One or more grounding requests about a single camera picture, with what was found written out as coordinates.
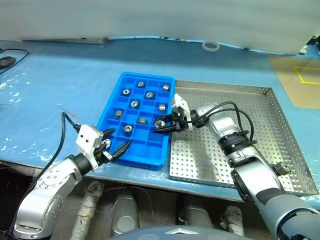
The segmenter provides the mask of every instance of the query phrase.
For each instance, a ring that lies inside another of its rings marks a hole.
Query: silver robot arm
[[[154,120],[172,121],[172,125],[159,127],[155,132],[190,130],[190,124],[194,128],[207,126],[233,168],[231,176],[239,195],[245,202],[257,206],[273,237],[280,240],[320,239],[320,213],[299,197],[287,194],[278,179],[289,173],[290,168],[283,162],[269,165],[246,132],[239,130],[226,112],[214,109],[218,104],[209,103],[189,110],[186,103],[175,94],[172,115]]]
[[[50,239],[66,197],[89,171],[119,158],[129,147],[126,142],[111,154],[107,139],[115,129],[102,132],[94,126],[82,125],[76,144],[78,155],[49,168],[37,181],[33,190],[21,202],[13,229],[20,239]]]

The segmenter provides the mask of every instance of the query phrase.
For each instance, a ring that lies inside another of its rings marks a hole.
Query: floor
[[[92,181],[90,178],[84,179],[68,196],[59,220],[53,232],[51,240],[68,239],[71,234],[74,218],[77,214],[79,204],[82,201],[86,186]],[[118,187],[119,184],[111,181],[104,181],[104,189]],[[180,193],[159,190],[154,188],[144,189],[149,193],[152,201],[154,220],[150,203],[146,194],[140,190],[132,188],[132,192],[137,201],[139,209],[140,227],[154,225],[175,225],[176,224],[176,200]],[[101,211],[106,209],[114,200],[116,191],[103,194],[98,202],[97,208]],[[239,206],[243,214],[243,225],[245,236],[254,240],[271,240],[270,232],[265,226],[256,207],[247,203],[236,203],[221,199],[197,196],[197,199],[207,209],[214,226],[219,229],[220,215],[227,205]],[[104,213],[95,213],[87,234],[87,240],[106,240],[110,237],[113,208]]]

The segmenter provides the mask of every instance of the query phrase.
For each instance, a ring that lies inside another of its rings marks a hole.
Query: black cable
[[[198,116],[196,117],[195,119],[191,120],[191,121],[185,121],[185,120],[182,120],[182,122],[184,124],[193,124],[195,123],[196,121],[199,121],[200,119],[203,119],[205,118],[208,114],[210,114],[212,111],[224,106],[224,105],[227,105],[227,104],[232,104],[233,107],[234,107],[234,110],[236,112],[236,118],[238,120],[238,124],[239,124],[239,129],[240,131],[243,133],[244,132],[244,129],[242,127],[242,123],[241,123],[241,118],[240,118],[240,113],[239,113],[239,109],[238,109],[238,106],[233,102],[233,101],[225,101],[223,103],[220,103],[214,107],[212,107],[209,111],[207,111],[206,113],[202,114],[201,116]]]
[[[28,55],[29,55],[29,51],[25,50],[25,49],[21,49],[21,48],[7,48],[7,49],[3,49],[0,51],[0,54],[5,52],[5,51],[23,51],[25,52],[25,55],[20,58],[18,61],[16,61],[14,64],[12,64],[11,66],[7,67],[6,69],[0,71],[0,75],[5,73],[6,71],[8,71],[9,69],[13,68],[15,65],[17,65],[18,63],[20,63],[23,59],[25,59]]]
[[[217,114],[217,113],[226,112],[226,111],[237,111],[237,110],[234,109],[234,108],[225,108],[225,109],[221,109],[221,110],[212,112],[212,113],[210,113],[208,116],[206,116],[204,122],[206,123],[212,115]],[[251,129],[251,130],[250,130],[250,141],[252,142],[253,139],[254,139],[254,134],[255,134],[254,123],[252,122],[251,118],[249,117],[249,115],[248,115],[245,111],[240,110],[240,109],[238,109],[238,111],[239,111],[240,113],[242,113],[242,114],[246,117],[246,119],[248,119],[248,122],[249,122],[249,124],[250,124],[250,129]]]
[[[25,199],[25,197],[34,189],[34,187],[36,186],[38,180],[40,179],[40,177],[48,170],[48,168],[50,167],[50,165],[55,161],[55,159],[57,158],[57,156],[59,155],[62,146],[64,145],[65,142],[65,136],[66,136],[66,119],[68,120],[68,122],[73,126],[73,128],[79,132],[77,129],[80,129],[80,125],[79,124],[75,124],[70,117],[65,113],[62,112],[61,113],[61,139],[60,139],[60,143],[59,146],[57,148],[57,150],[55,151],[53,157],[51,158],[51,160],[47,163],[47,165],[42,169],[42,171],[39,173],[39,175],[33,180],[33,182],[30,184],[30,186],[27,188],[27,190],[25,191],[24,195],[22,196],[19,205],[14,213],[12,222],[10,224],[9,230],[8,230],[8,234],[11,235],[14,227],[15,227],[15,222],[17,219],[17,213],[19,210],[19,207],[22,203],[22,201]]]

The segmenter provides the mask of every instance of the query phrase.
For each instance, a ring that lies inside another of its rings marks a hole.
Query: stainless steel tray
[[[256,147],[266,160],[290,166],[291,173],[279,177],[284,189],[300,195],[319,193],[272,88],[177,81],[175,92],[188,102],[190,109],[206,103],[234,101],[252,118]],[[237,123],[236,114],[230,114]],[[248,121],[244,117],[241,120],[243,129],[250,130]],[[207,127],[172,134],[169,173],[172,179],[234,188],[231,170]]]

